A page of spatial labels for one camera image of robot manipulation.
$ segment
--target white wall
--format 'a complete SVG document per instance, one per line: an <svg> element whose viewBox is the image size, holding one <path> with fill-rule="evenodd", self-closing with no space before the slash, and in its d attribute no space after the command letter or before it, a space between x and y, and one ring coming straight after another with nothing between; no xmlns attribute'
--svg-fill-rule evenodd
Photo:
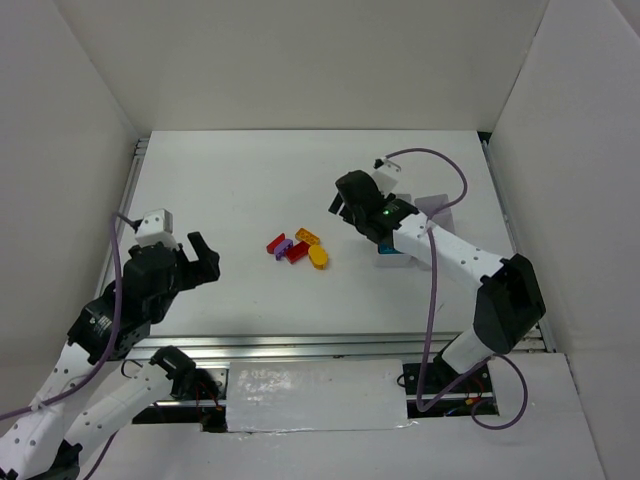
<svg viewBox="0 0 640 480"><path fill-rule="evenodd" d="M135 135L51 2L0 2L0 70L0 367L42 365L93 297Z"/></svg>
<svg viewBox="0 0 640 480"><path fill-rule="evenodd" d="M142 132L492 130L547 0L56 0Z"/></svg>
<svg viewBox="0 0 640 480"><path fill-rule="evenodd" d="M639 85L610 0L552 0L490 142L610 479L640 445Z"/></svg>

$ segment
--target white table surface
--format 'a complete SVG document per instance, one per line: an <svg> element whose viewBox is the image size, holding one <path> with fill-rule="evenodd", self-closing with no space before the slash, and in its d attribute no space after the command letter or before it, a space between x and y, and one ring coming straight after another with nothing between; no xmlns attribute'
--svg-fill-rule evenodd
<svg viewBox="0 0 640 480"><path fill-rule="evenodd" d="M477 246L512 255L506 227L475 132L466 131L219 131L154 132L129 209L132 218L166 208L174 236L200 231L221 255L215 284L175 300L154 335L309 335L424 331L430 272L374 267L375 246L328 213L335 181L350 170L408 147L439 150L464 170L469 194L453 211L456 233ZM437 157L396 159L396 193L413 198L461 190ZM308 259L275 261L265 246L300 227L321 238L326 271ZM127 229L121 253L133 245ZM187 253L193 256L190 246ZM436 331L471 325L474 296L440 278Z"/></svg>

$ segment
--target white panel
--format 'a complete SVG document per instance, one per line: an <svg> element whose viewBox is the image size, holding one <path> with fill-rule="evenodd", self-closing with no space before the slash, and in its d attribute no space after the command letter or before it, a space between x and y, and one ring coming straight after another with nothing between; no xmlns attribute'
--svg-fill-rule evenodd
<svg viewBox="0 0 640 480"><path fill-rule="evenodd" d="M491 130L547 0L56 0L136 127Z"/></svg>
<svg viewBox="0 0 640 480"><path fill-rule="evenodd" d="M252 435L131 426L118 434L94 479L604 480L564 356L512 358L529 381L531 404L510 430L482 430L468 417L384 431ZM491 368L500 410L517 410L522 392L515 374L498 361Z"/></svg>
<svg viewBox="0 0 640 480"><path fill-rule="evenodd" d="M504 257L512 254L491 177L474 132L237 131L154 132L131 216L166 208L174 236L200 231L221 256L221 277L176 298L154 335L288 335L424 331L431 272L373 265L375 245L327 209L335 181L370 171L380 155L411 146L445 152L466 172L469 195L454 207L457 234ZM461 191L437 157L400 157L397 191L414 196ZM308 258L277 262L265 248L304 227L329 254L325 271ZM131 229L121 252L134 245ZM475 296L441 275L436 330L471 325Z"/></svg>
<svg viewBox="0 0 640 480"><path fill-rule="evenodd" d="M613 0L624 18L640 34L640 2L638 0Z"/></svg>
<svg viewBox="0 0 640 480"><path fill-rule="evenodd" d="M0 364L52 366L92 298L133 138L50 2L0 2L0 32Z"/></svg>
<svg viewBox="0 0 640 480"><path fill-rule="evenodd" d="M490 143L610 478L640 444L626 375L640 364L639 84L640 41L611 1L552 1Z"/></svg>
<svg viewBox="0 0 640 480"><path fill-rule="evenodd" d="M397 359L233 362L227 389L230 432L385 430L406 427Z"/></svg>

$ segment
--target cable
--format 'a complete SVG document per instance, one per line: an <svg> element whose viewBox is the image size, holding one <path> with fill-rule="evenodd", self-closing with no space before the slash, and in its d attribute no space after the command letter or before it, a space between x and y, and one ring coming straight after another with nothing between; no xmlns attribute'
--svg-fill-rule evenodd
<svg viewBox="0 0 640 480"><path fill-rule="evenodd" d="M109 437L109 440L107 440L107 443L104 444L102 452L100 452L100 456L96 460L96 463L93 464L93 467L91 467L91 470L89 470L89 473L87 473L87 475L82 480L89 480L93 476L93 474L96 473L96 470L102 463L102 460L104 460L104 457L107 455L107 451L109 450L109 447L113 443L113 439L116 438L117 434L118 432L114 433Z"/></svg>
<svg viewBox="0 0 640 480"><path fill-rule="evenodd" d="M89 383L93 378L98 374L100 369L107 363L109 357L113 353L116 339L118 338L118 332L120 330L120 315L122 313L122 265L120 263L120 250L118 249L118 232L116 229L116 224L118 218L126 218L119 212L115 212L111 215L111 224L109 230L109 238L111 242L111 250L113 252L113 267L115 270L115 308L113 312L113 322L111 324L111 335L109 336L109 342L107 343L107 347L105 348L100 360L95 364L93 369L84 377L76 386L70 388L66 392L62 392L54 397L47 398L43 400L42 403L44 405L52 405L60 400L64 400L65 398L73 395L82 387L84 387L87 383ZM6 420L11 417L16 417L18 415L24 415L25 413L30 413L31 407L23 407L17 410L13 410L12 412L7 412L5 414L0 415L0 422Z"/></svg>
<svg viewBox="0 0 640 480"><path fill-rule="evenodd" d="M511 365L511 368L513 368L516 374L518 375L518 378L520 379L520 383L522 383L522 405L520 406L520 410L518 411L516 416L513 418L513 420L510 420L509 422L504 423L502 425L488 425L478 420L476 416L476 410L478 410L478 407L481 404L486 402L493 402L492 398L485 398L484 400L477 401L476 403L473 404L473 407L471 408L471 419L474 422L476 422L476 424L480 425L482 428L486 428L487 430L505 430L507 428L513 427L516 423L518 423L520 419L523 417L524 412L527 410L527 405L529 404L529 387L527 386L527 381L525 380L524 375L522 374L522 370L520 370L518 366L515 363L513 363L513 360L511 360L508 357L505 357L504 355L496 354L494 356L496 358L504 360L509 365Z"/></svg>
<svg viewBox="0 0 640 480"><path fill-rule="evenodd" d="M126 215L124 215L124 214L122 214L120 212L116 212L116 215L118 216L118 218L120 220L122 220L124 223L129 225L131 228L133 228L134 232L138 231L138 227L140 227L140 224L142 223L142 220L133 221L129 217L127 217Z"/></svg>
<svg viewBox="0 0 640 480"><path fill-rule="evenodd" d="M389 153L385 155L383 158L390 159L393 157L397 157L399 155L404 155L406 153L428 153L431 155L435 155L436 157L440 157L441 159L443 159L445 162L447 162L449 165L453 167L453 169L456 171L456 173L460 177L460 180L462 180L462 193L460 194L460 196L450 202L445 203L444 205L440 205L431 213L431 216L429 218L440 213L442 210L446 208L451 208L454 205L459 204L464 199L464 197L467 196L467 192L469 191L469 182L467 182L467 177L464 175L464 172L458 166L458 164L453 160L451 160L449 157L447 157L444 153L440 153L437 150L431 150L430 148L406 148L404 150L398 150L397 152Z"/></svg>
<svg viewBox="0 0 640 480"><path fill-rule="evenodd" d="M464 197L467 195L467 192L469 190L469 184L467 182L467 178L465 177L462 169L449 157L447 157L443 153L440 153L436 150L431 150L428 148L408 148L405 150L399 150L397 152L393 152L388 155L385 155L385 158L389 159L389 158L397 157L399 155L404 155L406 153L417 153L417 152L428 153L428 154L440 157L441 159L443 159L445 162L447 162L449 165L453 167L453 169L458 173L458 175L460 176L460 179L462 180L462 193L460 194L460 196L458 196L456 199L452 200L451 202L447 202L441 205L440 207L436 208L433 212L431 212L431 215L427 217L428 220L431 220L433 216L435 216L437 213L441 212L442 210L446 208L450 208L460 203L464 199ZM429 313L427 315L427 331L425 334L424 350L422 352L422 362L420 364L420 372L418 374L418 387L416 391L416 408L421 413L427 412L438 401L440 401L442 397L444 397L447 393L449 393L453 388L455 388L458 384L460 384L462 381L467 379L474 372L476 372L477 370L485 366L487 362L491 359L491 357L488 357L478 362L473 367L471 367L468 371L456 377L455 380L453 380L449 385L443 388L427 404L422 403L422 395L424 393L424 379L426 377L427 367L429 364L429 351L431 346L431 339L433 337L433 324L435 323L436 301L437 301L437 295L438 295L438 255L436 252L436 248L437 248L436 241L435 241L435 237L433 236L433 231L431 227L427 227L427 236L429 238L429 247L431 250L431 294L429 299ZM527 383L524 378L524 375L522 375L522 372L518 369L515 363L513 363L510 359L502 355L495 355L495 356L506 361L509 365L511 365L511 367L513 367L513 369L518 374L518 377L522 382L523 393L524 393L522 407L520 408L520 411L518 412L518 414L513 420L503 425L495 425L495 426L487 425L485 423L482 423L480 420L478 420L475 415L480 404L489 401L489 399L485 399L473 404L473 408L471 409L471 418L477 425L483 428L486 428L488 430L504 430L506 428L509 428L515 425L518 421L520 421L520 419L524 415L524 412L527 408L527 403L529 401L529 389L527 388Z"/></svg>
<svg viewBox="0 0 640 480"><path fill-rule="evenodd" d="M126 367L127 362L131 362L131 363L133 363L134 365L137 365L140 368L142 368L142 364L140 362L137 362L136 360L124 360L122 362L122 364L120 365L120 374L125 378L131 379L133 377L131 377L131 376L127 375L126 373L124 373L124 367Z"/></svg>

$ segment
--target lego brick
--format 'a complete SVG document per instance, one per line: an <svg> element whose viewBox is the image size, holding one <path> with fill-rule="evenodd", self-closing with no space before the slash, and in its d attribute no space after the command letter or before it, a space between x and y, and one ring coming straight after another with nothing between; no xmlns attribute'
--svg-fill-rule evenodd
<svg viewBox="0 0 640 480"><path fill-rule="evenodd" d="M309 246L307 242L300 242L288 249L284 255L289 263L294 264L309 252Z"/></svg>
<svg viewBox="0 0 640 480"><path fill-rule="evenodd" d="M280 260L284 257L284 254L293 246L293 240L285 238L280 244L273 250L276 260Z"/></svg>
<svg viewBox="0 0 640 480"><path fill-rule="evenodd" d="M284 240L284 233L281 233L280 235L278 235L275 240L273 242L271 242L269 245L267 245L267 252L268 253L273 253L273 251L275 250L275 248L280 245L282 243L282 241Z"/></svg>
<svg viewBox="0 0 640 480"><path fill-rule="evenodd" d="M320 245L311 245L309 247L309 260L318 270L324 270L329 263L329 255Z"/></svg>
<svg viewBox="0 0 640 480"><path fill-rule="evenodd" d="M413 265L411 255L397 251L393 247L384 244L377 245L377 254L373 264L381 268L401 268Z"/></svg>
<svg viewBox="0 0 640 480"><path fill-rule="evenodd" d="M296 233L296 240L306 242L309 245L318 245L320 243L320 239L318 237L304 228L298 230L298 232Z"/></svg>

